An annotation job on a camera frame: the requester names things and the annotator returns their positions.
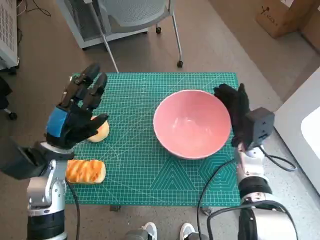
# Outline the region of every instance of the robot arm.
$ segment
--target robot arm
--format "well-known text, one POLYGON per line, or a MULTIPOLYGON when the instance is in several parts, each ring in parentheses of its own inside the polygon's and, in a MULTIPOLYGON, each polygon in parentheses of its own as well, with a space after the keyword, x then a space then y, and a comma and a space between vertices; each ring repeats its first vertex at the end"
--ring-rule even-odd
POLYGON ((61 102, 51 113, 46 126, 46 141, 31 148, 6 140, 0 169, 18 179, 29 179, 27 187, 27 240, 66 240, 65 195, 68 160, 74 158, 73 146, 95 134, 107 120, 107 114, 92 118, 101 101, 107 76, 99 74, 97 64, 80 76, 70 78, 61 102))
MULTIPOLYGON (((215 88, 214 92, 227 107, 231 117, 234 133, 231 144, 235 147, 234 159, 237 164, 236 176, 241 206, 224 208, 208 217, 210 239, 213 240, 211 219, 220 213, 240 209, 239 240, 297 240, 293 219, 285 206, 273 195, 263 167, 266 152, 262 143, 273 131, 275 115, 265 108, 250 111, 243 84, 238 91, 222 84, 215 88)), ((289 172, 295 170, 281 168, 289 172)))

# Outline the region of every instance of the floor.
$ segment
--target floor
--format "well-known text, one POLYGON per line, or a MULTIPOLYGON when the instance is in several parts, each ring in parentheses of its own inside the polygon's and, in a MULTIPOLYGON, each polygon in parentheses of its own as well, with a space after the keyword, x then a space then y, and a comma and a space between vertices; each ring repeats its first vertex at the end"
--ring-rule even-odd
MULTIPOLYGON (((246 86, 250 107, 275 111, 311 74, 319 55, 297 33, 274 40, 254 21, 254 0, 177 0, 176 20, 183 50, 183 69, 177 69, 178 49, 170 19, 161 23, 162 33, 154 29, 110 43, 121 72, 236 72, 246 86)), ((98 62, 103 71, 113 72, 102 45, 87 51, 78 48, 54 0, 42 1, 52 17, 39 11, 22 14, 19 27, 23 39, 17 76, 4 75, 13 89, 10 108, 18 120, 7 121, 0 114, 0 132, 21 145, 43 140, 45 124, 60 99, 68 76, 98 62)), ((276 134, 265 141, 268 152, 292 160, 276 134)), ((299 170, 286 173, 266 161, 266 175, 273 192, 288 207, 296 222, 300 239, 320 239, 320 201, 299 170)), ((0 174, 0 229, 3 239, 26 237, 26 187, 0 174)), ((81 206, 80 239, 119 239, 123 234, 153 221, 159 239, 178 237, 184 222, 196 225, 194 207, 127 206, 109 212, 107 206, 81 206)), ((201 217, 205 230, 206 218, 201 217)), ((76 208, 66 206, 66 230, 75 238, 76 208)), ((216 239, 237 239, 237 214, 226 213, 214 221, 216 239)))

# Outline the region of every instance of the pink bowl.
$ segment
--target pink bowl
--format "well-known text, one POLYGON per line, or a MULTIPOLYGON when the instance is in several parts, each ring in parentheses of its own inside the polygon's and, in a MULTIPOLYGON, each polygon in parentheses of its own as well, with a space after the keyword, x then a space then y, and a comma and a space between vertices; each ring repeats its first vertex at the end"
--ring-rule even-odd
POLYGON ((165 98, 153 117, 159 142, 183 159, 203 159, 223 147, 231 128, 225 105, 201 90, 182 90, 165 98))

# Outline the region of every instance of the black cable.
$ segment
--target black cable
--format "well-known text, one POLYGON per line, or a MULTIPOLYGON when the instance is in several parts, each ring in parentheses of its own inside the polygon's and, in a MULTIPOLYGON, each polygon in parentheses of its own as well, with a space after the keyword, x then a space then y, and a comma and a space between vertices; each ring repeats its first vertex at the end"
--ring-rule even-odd
POLYGON ((281 203, 279 202, 276 202, 276 201, 272 201, 272 200, 263 200, 263 201, 258 201, 258 202, 253 202, 253 203, 246 203, 246 204, 243 204, 243 205, 240 205, 240 206, 233 206, 233 207, 228 207, 228 208, 222 208, 222 209, 219 209, 213 213, 211 213, 209 215, 209 217, 207 218, 206 220, 206 227, 208 228, 208 233, 209 233, 209 239, 210 240, 214 240, 214 236, 213 236, 213 232, 212 232, 212 229, 211 229, 211 219, 214 218, 215 216, 218 216, 220 214, 223 214, 223 213, 226 213, 226 212, 230 212, 230 211, 234 211, 234 210, 239 210, 239 209, 248 209, 248 208, 252 208, 252 207, 257 207, 259 205, 273 205, 273 206, 276 206, 276 207, 280 207, 282 209, 282 211, 287 214, 287 216, 289 217, 290 221, 292 222, 292 225, 294 227, 294 231, 295 231, 295 234, 296 234, 296 239, 299 240, 299 237, 298 237, 298 232, 297 232, 297 229, 296 229, 296 225, 295 225, 295 222, 291 216, 291 214, 289 213, 289 211, 286 209, 285 206, 283 206, 281 203))
POLYGON ((274 156, 274 155, 269 155, 268 153, 266 153, 266 151, 261 147, 258 146, 258 148, 261 150, 261 152, 263 152, 263 154, 271 161, 273 162, 275 165, 277 165, 279 168, 287 171, 287 172, 294 172, 295 170, 297 170, 297 166, 294 165, 292 162, 289 162, 287 159, 284 159, 282 157, 279 156, 274 156), (287 164, 289 164, 291 166, 291 168, 287 168, 285 166, 282 166, 280 163, 278 163, 277 161, 275 161, 274 159, 279 159, 287 164))
POLYGON ((75 202, 75 207, 76 207, 76 218, 77 218, 77 222, 76 222, 76 236, 75 236, 75 240, 79 240, 79 234, 80 234, 80 206, 79 206, 79 201, 78 201, 78 196, 74 190, 74 188, 71 186, 71 184, 68 182, 67 179, 65 179, 66 184, 68 185, 69 189, 72 192, 72 196, 75 202))
POLYGON ((28 10, 28 2, 27 2, 27 0, 25 0, 25 4, 26 4, 26 7, 27 7, 26 12, 31 12, 31 11, 34 11, 34 10, 39 10, 39 11, 41 11, 44 15, 46 15, 46 16, 48 16, 48 17, 51 17, 51 13, 50 13, 48 10, 39 7, 35 0, 32 0, 32 1, 33 1, 34 5, 35 5, 36 7, 33 8, 33 9, 28 10))
POLYGON ((227 161, 225 162, 224 164, 220 165, 212 174, 212 176, 210 177, 210 179, 208 180, 208 182, 205 184, 203 190, 202 190, 202 193, 200 195, 200 198, 199 198, 199 202, 198 202, 198 206, 196 208, 196 223, 197 223, 197 226, 198 226, 198 232, 199 232, 199 238, 200 240, 202 240, 201 238, 201 228, 200 228, 200 218, 199 218, 199 210, 200 210, 200 204, 202 202, 202 199, 204 198, 204 195, 206 193, 206 190, 207 188, 209 187, 210 185, 210 182, 215 178, 215 176, 217 175, 217 173, 219 172, 220 169, 222 169, 223 167, 233 163, 235 160, 232 159, 230 161, 227 161))
POLYGON ((22 40, 22 37, 23 37, 24 35, 22 34, 21 29, 18 28, 18 27, 17 27, 17 33, 20 33, 20 37, 18 37, 18 42, 17 42, 17 45, 19 46, 19 44, 20 44, 20 42, 21 42, 21 40, 22 40))

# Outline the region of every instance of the cardboard box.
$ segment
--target cardboard box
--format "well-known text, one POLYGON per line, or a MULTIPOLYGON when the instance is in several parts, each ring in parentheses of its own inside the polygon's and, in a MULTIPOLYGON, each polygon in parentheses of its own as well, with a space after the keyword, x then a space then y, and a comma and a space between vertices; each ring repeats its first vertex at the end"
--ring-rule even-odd
POLYGON ((256 21, 271 37, 295 32, 306 25, 320 0, 294 0, 287 6, 280 0, 262 0, 256 21))
POLYGON ((313 12, 307 24, 301 29, 302 35, 320 51, 320 11, 313 12))

